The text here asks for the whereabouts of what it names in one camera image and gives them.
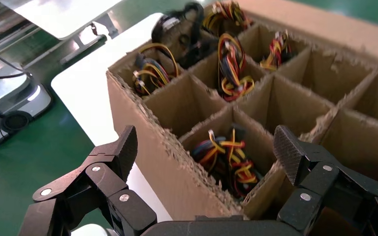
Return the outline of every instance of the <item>metal screw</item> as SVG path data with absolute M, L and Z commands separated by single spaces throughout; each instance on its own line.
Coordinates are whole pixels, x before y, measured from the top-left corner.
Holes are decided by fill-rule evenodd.
M 128 201 L 128 199 L 129 199 L 129 195 L 128 194 L 122 194 L 120 196 L 120 201 L 121 202 L 126 202 L 126 201 Z
M 311 197 L 309 196 L 309 194 L 306 194 L 306 193 L 301 193 L 301 198 L 305 201 L 311 200 Z
M 326 171 L 332 171 L 332 167 L 331 166 L 323 166 L 323 168 Z
M 51 188 L 46 188 L 46 189 L 44 189 L 43 191 L 41 191 L 41 195 L 42 196 L 47 196 L 47 195 L 49 195 L 51 193 Z

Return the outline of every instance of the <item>yellow wire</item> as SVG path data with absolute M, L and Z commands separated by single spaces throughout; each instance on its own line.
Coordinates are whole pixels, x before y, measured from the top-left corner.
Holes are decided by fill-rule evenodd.
M 176 60 L 175 60 L 172 52 L 169 50 L 168 47 L 166 47 L 166 45 L 161 44 L 161 43 L 151 43 L 151 44 L 148 44 L 148 45 L 142 47 L 140 49 L 140 53 L 143 53 L 145 50 L 148 50 L 150 48 L 156 48 L 156 47 L 161 47 L 161 48 L 163 48 L 164 50 L 166 50 L 170 54 L 170 57 L 172 58 L 172 61 L 173 61 L 173 65 L 175 67 L 176 77 L 179 76 L 179 69 L 178 69 Z

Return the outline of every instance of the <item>textured fingertip pad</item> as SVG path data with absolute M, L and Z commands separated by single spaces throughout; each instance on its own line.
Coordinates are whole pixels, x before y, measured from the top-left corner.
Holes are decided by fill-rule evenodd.
M 273 140 L 273 152 L 293 185 L 297 185 L 299 164 L 305 157 L 299 140 L 286 126 L 276 127 Z

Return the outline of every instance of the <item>white table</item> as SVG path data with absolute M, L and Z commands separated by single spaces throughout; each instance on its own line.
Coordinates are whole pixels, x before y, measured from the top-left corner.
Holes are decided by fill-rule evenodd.
M 104 46 L 57 75 L 51 82 L 51 87 L 95 146 L 118 138 L 112 121 L 105 72 L 127 52 L 150 39 L 151 30 L 161 16 L 161 13 L 153 14 L 115 39 L 107 41 Z M 135 164 L 127 184 L 157 213 L 158 221 L 171 220 Z
M 54 37 L 60 40 L 73 38 L 79 49 L 62 59 L 61 63 L 68 62 L 101 39 L 101 37 L 98 37 L 87 45 L 84 45 L 78 36 L 93 21 L 106 26 L 111 38 L 118 35 L 118 30 L 115 28 L 107 12 L 120 1 L 0 0 L 3 5 Z

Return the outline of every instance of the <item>cardboard box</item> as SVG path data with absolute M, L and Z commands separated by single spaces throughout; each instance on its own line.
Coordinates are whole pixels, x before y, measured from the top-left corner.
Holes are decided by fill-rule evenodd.
M 378 26 L 284 0 L 239 4 L 254 20 L 238 38 L 248 55 L 245 73 L 255 86 L 235 102 L 217 94 L 216 53 L 145 99 L 129 80 L 134 52 L 107 72 L 115 129 L 136 126 L 136 163 L 174 220 L 232 214 L 274 218 L 293 190 L 272 152 L 279 124 L 378 180 Z M 175 52 L 173 38 L 187 32 L 184 24 L 165 39 Z M 258 63 L 279 30 L 289 32 L 297 55 L 269 73 Z M 148 56 L 168 65 L 167 58 L 152 53 Z M 223 134 L 232 122 L 246 128 L 245 151 L 265 175 L 242 202 L 222 191 L 189 154 L 209 129 Z M 336 218 L 324 212 L 321 222 Z M 321 227 L 316 231 L 324 232 Z

